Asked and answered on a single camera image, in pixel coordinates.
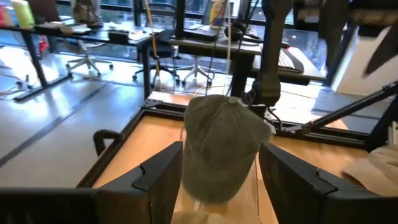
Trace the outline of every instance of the office chair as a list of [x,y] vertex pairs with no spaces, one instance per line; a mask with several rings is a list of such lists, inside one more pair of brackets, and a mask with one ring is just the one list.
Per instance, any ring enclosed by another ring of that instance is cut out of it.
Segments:
[[[72,10],[73,10],[73,16],[75,20],[80,20],[80,11],[79,9],[75,8],[75,3],[76,1],[79,0],[71,0],[71,5],[72,5]],[[92,6],[94,6],[96,13],[95,15],[93,15],[92,17],[90,17],[89,19],[92,19],[92,21],[90,21],[90,23],[96,23],[96,24],[102,24],[102,18],[101,16],[98,14],[99,10],[100,10],[100,0],[92,0]],[[72,75],[72,70],[80,67],[82,65],[87,65],[88,69],[90,69],[91,67],[93,67],[96,71],[97,71],[97,75],[100,76],[101,72],[98,69],[98,67],[95,65],[95,63],[107,63],[109,64],[109,68],[112,69],[113,68],[113,64],[110,61],[107,60],[101,60],[101,59],[97,59],[97,58],[93,58],[90,57],[88,55],[88,49],[90,48],[94,48],[94,47],[100,47],[102,45],[104,45],[105,43],[84,43],[82,40],[68,40],[68,39],[64,39],[63,42],[65,43],[65,45],[67,46],[67,48],[69,50],[71,50],[72,52],[76,53],[76,54],[84,54],[84,57],[81,59],[76,59],[76,60],[71,60],[68,61],[66,64],[67,70],[68,70],[68,75],[71,76]]]
[[[172,11],[175,12],[176,11],[176,7],[171,5],[171,4],[167,4],[167,3],[161,3],[161,2],[154,2],[154,3],[149,3],[149,7],[150,9],[161,9],[161,10],[168,10],[168,11]],[[148,15],[146,14],[146,27],[148,26],[149,20],[148,20]],[[157,38],[156,38],[156,50],[157,50],[157,56],[158,58],[155,58],[154,55],[154,50],[152,48],[152,46],[150,46],[149,49],[149,55],[155,59],[156,64],[159,66],[159,70],[160,71],[165,71],[170,73],[173,78],[175,78],[175,82],[176,84],[180,83],[180,76],[176,74],[175,71],[171,71],[170,69],[168,69],[166,66],[163,66],[160,64],[160,59],[161,58],[175,58],[175,54],[176,51],[174,49],[174,47],[170,44],[170,38],[171,36],[174,35],[174,30],[165,30],[163,32],[161,32]],[[150,65],[150,69],[156,69],[156,64],[155,65]],[[132,76],[132,79],[134,81],[137,80],[137,74],[140,72],[143,72],[144,69],[141,69],[139,71],[136,71],[135,74]],[[159,74],[156,74],[154,76],[154,79],[152,81],[151,87],[154,87],[154,83],[155,83],[155,79],[156,77],[158,77]]]
[[[206,6],[206,9],[203,13],[203,19],[201,20],[201,24],[209,24],[210,23],[210,11],[211,11],[211,1],[208,1],[209,3]],[[175,70],[175,72],[177,71],[181,71],[181,70],[190,70],[190,72],[188,73],[188,75],[182,80],[181,84],[184,86],[187,83],[187,78],[191,77],[192,75],[195,76],[195,78],[198,76],[198,73],[200,73],[201,75],[203,75],[204,77],[207,78],[207,82],[208,85],[211,86],[212,81],[215,77],[215,71],[213,69],[210,69],[210,72],[213,73],[213,78],[210,78],[208,75],[209,72],[209,68],[200,66],[198,64],[198,59],[202,58],[202,56],[197,56],[197,55],[193,55],[193,59],[195,61],[195,63],[193,64],[193,66],[186,66],[186,67],[181,67],[181,68],[177,68]]]
[[79,58],[79,59],[75,59],[75,60],[70,60],[67,62],[66,67],[68,69],[68,75],[71,76],[72,75],[72,70],[80,67],[82,65],[87,65],[88,69],[90,69],[91,67],[93,67],[96,71],[97,71],[97,75],[100,76],[101,72],[98,69],[98,67],[95,65],[95,63],[108,63],[109,64],[109,68],[113,69],[113,64],[110,61],[107,60],[101,60],[101,59],[97,59],[97,58],[93,58],[90,57],[88,55],[88,49],[89,48],[93,48],[93,47],[99,47],[104,45],[104,43],[100,43],[100,44],[85,44],[82,40],[76,40],[76,42],[74,41],[68,41],[67,39],[63,40],[65,45],[67,46],[67,48],[73,52],[75,52],[76,54],[84,54],[83,58]]

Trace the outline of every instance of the floor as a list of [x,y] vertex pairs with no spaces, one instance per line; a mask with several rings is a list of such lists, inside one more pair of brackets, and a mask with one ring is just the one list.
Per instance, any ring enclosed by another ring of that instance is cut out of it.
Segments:
[[[34,77],[32,66],[24,63],[29,58],[23,50],[10,47],[0,50],[0,74],[21,78],[29,74]],[[74,58],[49,55],[43,59],[48,79],[65,75],[65,62]],[[82,79],[78,74],[88,74],[88,70],[81,67],[76,70],[73,80],[28,101],[13,102],[12,97],[18,93],[0,100],[0,187],[73,187],[78,183],[96,160],[92,142],[95,131],[122,130],[144,100],[142,77],[137,82],[131,80],[132,73],[139,69],[138,65],[131,67],[129,63],[113,63],[113,71],[109,71],[107,65],[99,66],[104,71],[101,80]],[[175,86],[166,73],[161,74],[160,80],[161,85],[157,87],[165,92],[206,93],[206,79],[203,77],[188,79],[186,87]],[[229,82],[228,77],[217,74],[207,93],[226,92]],[[0,90],[8,90],[14,83],[14,79],[0,76]],[[324,115],[360,98],[333,93],[316,85],[283,84],[276,108],[297,108]],[[388,105],[388,101],[380,102],[343,121],[351,130],[369,132]]]

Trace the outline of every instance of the black desk leg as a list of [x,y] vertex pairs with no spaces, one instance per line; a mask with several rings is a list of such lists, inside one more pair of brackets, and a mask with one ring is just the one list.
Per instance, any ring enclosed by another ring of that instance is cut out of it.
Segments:
[[239,61],[234,60],[232,81],[231,81],[231,96],[240,97],[244,88],[246,87],[246,80],[251,72],[254,55],[240,55]]
[[57,78],[57,79],[55,79],[55,80],[53,80],[51,82],[47,82],[47,80],[46,80],[46,78],[44,76],[44,72],[43,72],[42,66],[40,64],[39,57],[37,56],[36,48],[35,48],[35,45],[33,43],[31,34],[28,33],[28,32],[21,32],[21,35],[22,35],[22,38],[24,38],[24,41],[25,41],[26,46],[27,46],[27,49],[28,49],[28,51],[30,53],[30,58],[32,59],[32,63],[33,63],[33,66],[34,66],[34,68],[36,70],[37,78],[40,81],[41,87],[33,88],[30,91],[15,97],[14,100],[16,102],[20,102],[20,101],[26,100],[29,97],[40,93],[41,91],[45,90],[46,88],[49,88],[49,87],[54,86],[54,85],[57,85],[58,83],[69,79],[69,77],[60,77],[60,78]]
[[150,87],[150,59],[149,59],[149,45],[144,44],[142,46],[142,67],[144,69],[144,99],[148,98],[151,93]]

